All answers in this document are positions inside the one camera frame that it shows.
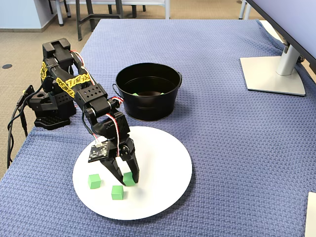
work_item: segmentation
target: red and white wire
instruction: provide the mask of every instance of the red and white wire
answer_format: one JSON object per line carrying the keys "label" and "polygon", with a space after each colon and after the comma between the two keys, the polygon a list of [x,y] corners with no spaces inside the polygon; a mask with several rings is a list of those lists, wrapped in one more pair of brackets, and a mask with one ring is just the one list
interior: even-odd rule
{"label": "red and white wire", "polygon": [[97,135],[95,135],[95,133],[93,133],[92,135],[94,136],[95,141],[96,141],[97,143],[100,143],[100,142],[99,142],[99,139],[98,139],[98,137],[97,137]]}
{"label": "red and white wire", "polygon": [[75,51],[75,50],[70,50],[70,52],[74,53],[75,55],[77,55],[77,56],[80,58],[80,60],[81,60],[81,62],[82,62],[83,69],[85,69],[86,72],[88,73],[88,76],[89,76],[89,78],[90,78],[90,81],[91,81],[92,85],[95,85],[95,83],[94,83],[94,81],[93,81],[93,79],[92,79],[92,77],[91,77],[89,71],[88,71],[87,68],[85,68],[85,66],[84,66],[84,60],[83,60],[83,57],[80,55],[80,53],[77,52],[77,51]]}
{"label": "red and white wire", "polygon": [[115,120],[115,118],[112,117],[110,114],[106,114],[106,116],[108,116],[108,117],[114,122],[115,129],[116,129],[116,131],[117,131],[117,137],[118,137],[118,157],[119,157],[119,125],[118,125],[118,122]]}
{"label": "red and white wire", "polygon": [[114,96],[114,97],[112,97],[111,99],[112,99],[112,100],[118,100],[118,101],[119,101],[119,104],[121,104],[121,103],[124,102],[124,100],[123,100],[122,98],[119,98],[119,97],[117,97],[117,96]]}

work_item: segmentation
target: table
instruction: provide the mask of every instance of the table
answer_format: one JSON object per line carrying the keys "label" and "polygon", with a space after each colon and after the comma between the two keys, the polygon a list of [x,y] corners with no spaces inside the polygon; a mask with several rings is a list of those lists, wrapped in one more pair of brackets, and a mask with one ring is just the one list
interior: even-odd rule
{"label": "table", "polygon": [[127,120],[178,138],[192,157],[191,183],[147,219],[93,213],[72,184],[93,140],[77,109],[71,125],[34,128],[26,139],[0,182],[0,236],[304,236],[316,191],[316,85],[297,65],[306,97],[248,91],[239,60],[282,50],[256,20],[101,20],[82,56],[110,96],[131,64],[163,63],[183,75],[169,117]]}

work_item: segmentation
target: green cube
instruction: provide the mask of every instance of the green cube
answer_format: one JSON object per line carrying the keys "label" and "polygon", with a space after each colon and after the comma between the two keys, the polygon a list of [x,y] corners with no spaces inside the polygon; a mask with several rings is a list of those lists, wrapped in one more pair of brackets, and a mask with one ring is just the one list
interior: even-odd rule
{"label": "green cube", "polygon": [[124,190],[122,185],[112,187],[112,200],[123,200]]}
{"label": "green cube", "polygon": [[134,186],[135,185],[132,172],[128,172],[128,173],[125,173],[123,175],[123,183],[126,186]]}
{"label": "green cube", "polygon": [[101,179],[99,174],[91,174],[88,178],[88,184],[90,189],[97,189],[101,186]]}

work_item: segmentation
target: wall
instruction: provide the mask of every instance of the wall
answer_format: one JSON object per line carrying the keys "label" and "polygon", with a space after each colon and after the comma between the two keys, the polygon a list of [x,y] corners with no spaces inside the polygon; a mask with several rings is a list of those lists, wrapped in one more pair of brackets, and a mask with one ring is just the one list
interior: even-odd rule
{"label": "wall", "polygon": [[40,26],[43,28],[56,15],[56,3],[51,1],[54,11],[53,15],[50,12],[48,0],[34,0],[34,3],[38,12]]}
{"label": "wall", "polygon": [[41,29],[54,17],[48,0],[1,0],[0,6],[0,29]]}

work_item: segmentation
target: monitor stand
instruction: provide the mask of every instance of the monitor stand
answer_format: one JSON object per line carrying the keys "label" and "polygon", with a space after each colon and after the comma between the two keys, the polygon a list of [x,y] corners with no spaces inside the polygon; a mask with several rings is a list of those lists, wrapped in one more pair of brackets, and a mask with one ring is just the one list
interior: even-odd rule
{"label": "monitor stand", "polygon": [[241,58],[248,90],[305,96],[303,82],[294,68],[299,56],[290,45],[282,56]]}

